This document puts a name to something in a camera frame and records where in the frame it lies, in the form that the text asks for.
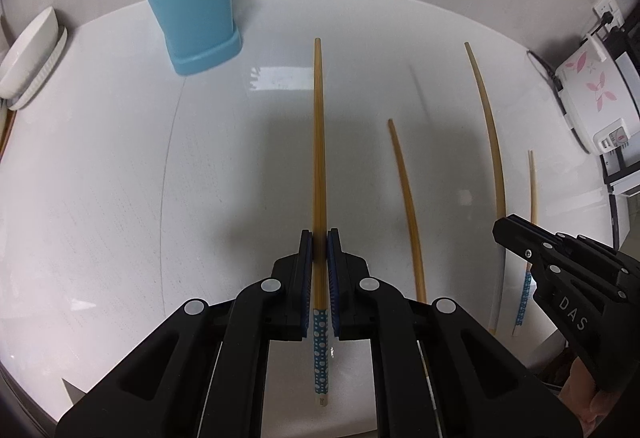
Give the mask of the person's right hand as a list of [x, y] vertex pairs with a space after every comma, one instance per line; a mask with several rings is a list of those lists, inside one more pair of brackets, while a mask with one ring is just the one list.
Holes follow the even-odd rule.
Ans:
[[589, 437], [610, 414], [625, 387], [608, 392], [600, 390], [585, 363], [576, 358], [564, 383], [559, 399], [570, 409], [582, 426], [582, 436]]

